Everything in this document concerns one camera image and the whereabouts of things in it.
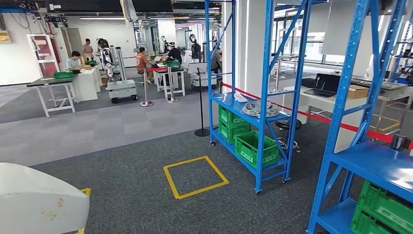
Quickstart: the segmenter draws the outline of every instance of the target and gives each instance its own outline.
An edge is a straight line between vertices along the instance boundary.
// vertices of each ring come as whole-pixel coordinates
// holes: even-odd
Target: green crate
[[[218,108],[219,121],[223,121],[230,128],[248,125],[249,123],[238,115],[230,112],[222,106]]]
[[[229,144],[234,144],[236,135],[244,134],[249,131],[251,131],[250,124],[238,126],[235,128],[229,128],[224,122],[219,122],[219,133]]]
[[[413,204],[364,181],[357,206],[401,234],[413,234]]]
[[[66,72],[55,72],[53,73],[53,77],[55,79],[64,79],[64,78],[70,78],[73,77],[73,72],[72,71],[66,71]]]
[[[249,165],[257,168],[258,132],[252,131],[235,137],[235,152]],[[276,142],[265,136],[263,168],[278,162],[279,151]]]
[[[371,214],[356,208],[350,230],[355,234],[394,234],[397,233],[392,228],[373,217]]]

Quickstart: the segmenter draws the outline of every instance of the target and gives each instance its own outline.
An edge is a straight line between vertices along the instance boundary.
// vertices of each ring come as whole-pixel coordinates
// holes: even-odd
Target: orange shirt
[[[138,71],[143,72],[146,68],[146,64],[148,64],[148,59],[144,53],[138,53],[136,55],[136,68]]]

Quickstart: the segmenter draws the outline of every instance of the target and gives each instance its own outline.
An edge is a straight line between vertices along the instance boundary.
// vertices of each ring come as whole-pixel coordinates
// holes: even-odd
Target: blue shelving unit
[[[348,193],[352,185],[354,174],[377,184],[407,201],[413,202],[412,157],[366,141],[366,132],[372,119],[373,108],[375,107],[380,86],[386,73],[387,63],[391,55],[391,50],[405,5],[406,0],[394,1],[390,25],[384,39],[383,47],[379,53],[377,32],[378,1],[357,0],[346,50],[346,58],[340,78],[339,90],[328,132],[311,216],[308,223],[308,234],[315,233],[316,224],[321,225],[332,234],[353,234],[350,230],[350,222],[356,208],[356,202],[348,197]],[[372,46],[374,54],[373,82],[367,96],[367,103],[356,108],[345,110],[344,107],[347,99],[348,87],[350,85],[351,74],[356,60],[362,27],[369,10],[372,19]],[[363,118],[352,144],[348,149],[334,153],[334,147],[343,116],[361,110],[364,111]],[[337,168],[328,179],[328,172],[332,163],[336,164]],[[341,170],[345,170],[346,175],[338,203],[332,208],[320,212],[321,205],[330,192],[330,189]]]
[[[390,74],[390,82],[395,82],[396,81],[397,69],[399,68],[400,59],[403,56],[404,47],[406,46],[406,43],[407,43],[406,41],[408,39],[407,36],[409,35],[409,31],[410,31],[410,28],[412,26],[412,23],[413,23],[413,11],[411,11],[411,13],[410,13],[409,25],[407,27],[406,33],[404,34],[400,54],[397,56],[397,59],[394,63],[394,68],[392,70],[392,73]]]
[[[232,13],[230,14],[228,21],[225,24],[224,27],[224,33],[226,33],[226,29],[230,23],[232,23],[232,84],[235,84],[235,9],[236,9],[236,0],[225,0],[225,1],[214,1],[214,0],[205,0],[205,13],[206,13],[206,25],[209,25],[209,10],[208,6],[210,2],[222,2],[222,3],[231,3],[232,6]],[[301,78],[302,78],[302,68],[304,64],[304,54],[305,54],[305,42],[307,41],[307,29],[308,29],[308,23],[310,19],[310,11],[311,11],[311,5],[316,4],[316,3],[321,3],[321,2],[326,2],[326,0],[303,0],[301,2],[301,5],[298,7],[297,14],[293,17],[293,21],[291,23],[290,28],[287,30],[285,33],[285,36],[280,43],[280,46],[277,50],[277,53],[275,54],[273,60],[270,63],[270,55],[271,55],[271,34],[272,34],[272,27],[273,27],[273,21],[274,21],[274,0],[267,0],[266,1],[266,19],[265,19],[265,39],[264,39],[264,52],[263,52],[263,77],[262,77],[262,93],[261,93],[261,101],[264,103],[264,105],[261,106],[261,116],[258,117],[251,117],[242,112],[242,108],[245,105],[245,103],[239,103],[235,100],[234,98],[234,93],[235,93],[235,87],[234,85],[232,86],[232,91],[229,93],[226,93],[224,95],[221,94],[216,94],[212,88],[211,88],[211,71],[210,71],[210,63],[211,63],[211,58],[207,59],[207,70],[208,70],[208,95],[209,95],[209,123],[210,123],[210,129],[211,129],[211,135],[209,141],[211,142],[212,145],[215,145],[214,139],[217,139],[221,144],[223,144],[228,151],[230,151],[254,176],[255,176],[255,192],[259,193],[261,189],[261,182],[266,179],[270,179],[276,176],[282,176],[282,181],[285,182],[290,179],[290,167],[291,167],[291,157],[292,157],[292,146],[293,146],[293,141],[294,141],[294,134],[295,134],[295,128],[290,129],[289,131],[289,136],[288,136],[288,149],[284,151],[280,144],[277,141],[277,136],[274,133],[274,131],[271,128],[270,123],[277,121],[277,120],[282,120],[282,119],[288,119],[290,120],[291,126],[296,125],[296,120],[297,120],[297,110],[298,110],[298,103],[299,103],[299,98],[300,98],[300,87],[301,87]],[[293,7],[292,5],[286,5],[282,7]],[[301,41],[300,41],[300,56],[298,60],[298,68],[297,68],[297,79],[296,79],[296,84],[295,84],[295,89],[294,91],[287,91],[287,92],[279,92],[275,94],[269,94],[268,93],[268,80],[269,80],[269,72],[275,65],[278,56],[280,55],[282,48],[284,47],[288,36],[290,35],[293,27],[296,24],[296,21],[298,20],[301,11],[304,11],[303,15],[303,24],[302,24],[302,33],[301,33]],[[220,36],[218,39],[218,44],[221,42],[224,33]],[[206,31],[206,41],[210,41],[209,38],[209,33],[208,30]],[[209,51],[209,43],[206,44],[206,50]],[[282,94],[287,94],[287,93],[293,93],[294,94],[294,100],[293,100],[293,107],[291,114],[287,113],[281,113],[276,117],[266,117],[266,102],[267,102],[267,97],[268,96],[274,96],[274,95],[282,95]],[[216,102],[219,105],[222,105],[232,113],[242,117],[252,125],[256,126],[259,131],[259,144],[258,144],[258,155],[257,155],[257,168],[253,168],[249,166],[242,158],[240,158],[236,153],[233,145],[228,144],[223,138],[219,135],[217,130],[212,130],[214,123],[213,123],[213,118],[212,118],[212,102]],[[272,137],[275,139],[276,143],[278,144],[278,148],[280,149],[281,152],[281,159],[277,164],[271,165],[267,168],[262,168],[263,165],[263,139],[264,139],[264,132],[265,132],[265,127],[268,126],[270,129],[270,132],[272,134]],[[279,168],[278,171],[274,173],[269,173],[263,175],[263,172],[266,172],[270,169],[275,169]]]

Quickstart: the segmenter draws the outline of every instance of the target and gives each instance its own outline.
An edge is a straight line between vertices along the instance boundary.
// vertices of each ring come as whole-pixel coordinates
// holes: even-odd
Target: cardboard box
[[[92,67],[90,65],[82,65],[82,68],[85,70],[90,71],[92,69]]]
[[[358,85],[350,85],[347,97],[351,99],[365,98],[369,93],[369,88]]]

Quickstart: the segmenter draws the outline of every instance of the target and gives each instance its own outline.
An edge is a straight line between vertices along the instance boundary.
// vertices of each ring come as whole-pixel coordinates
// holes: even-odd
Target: light blue shirt
[[[79,66],[79,60],[73,60],[69,58],[66,63],[67,68],[75,68]]]

